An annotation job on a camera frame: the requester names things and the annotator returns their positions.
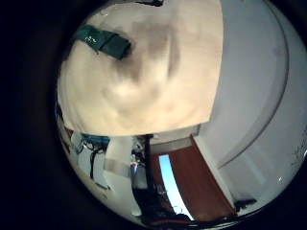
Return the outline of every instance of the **green object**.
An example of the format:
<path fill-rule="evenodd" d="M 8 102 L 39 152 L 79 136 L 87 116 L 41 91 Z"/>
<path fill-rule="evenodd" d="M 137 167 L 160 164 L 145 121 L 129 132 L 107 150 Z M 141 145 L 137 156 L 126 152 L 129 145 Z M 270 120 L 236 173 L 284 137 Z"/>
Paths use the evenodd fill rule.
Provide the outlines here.
<path fill-rule="evenodd" d="M 117 33 L 100 31 L 91 25 L 82 26 L 77 30 L 76 39 L 85 42 L 94 51 L 102 51 L 117 59 L 122 59 L 128 54 L 130 42 Z"/>

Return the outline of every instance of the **black object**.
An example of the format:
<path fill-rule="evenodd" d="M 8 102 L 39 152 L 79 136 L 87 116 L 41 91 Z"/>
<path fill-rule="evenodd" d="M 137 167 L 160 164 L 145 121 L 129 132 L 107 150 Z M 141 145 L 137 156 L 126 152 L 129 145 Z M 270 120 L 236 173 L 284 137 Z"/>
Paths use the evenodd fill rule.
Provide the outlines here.
<path fill-rule="evenodd" d="M 240 212 L 241 209 L 246 209 L 249 205 L 257 202 L 255 199 L 248 200 L 238 200 L 234 203 L 234 207 L 236 208 L 236 212 Z"/>
<path fill-rule="evenodd" d="M 154 7 L 161 7 L 163 6 L 164 0 L 153 0 L 153 1 L 140 1 L 137 2 L 139 4 L 154 6 Z"/>
<path fill-rule="evenodd" d="M 95 163 L 96 155 L 99 154 L 98 153 L 99 151 L 100 149 L 96 149 L 90 154 L 90 174 L 89 176 L 91 179 L 94 179 L 94 163 Z"/>
<path fill-rule="evenodd" d="M 125 58 L 130 49 L 130 42 L 110 31 L 101 31 L 91 25 L 80 27 L 75 38 L 85 42 L 94 51 L 102 51 L 117 59 Z"/>

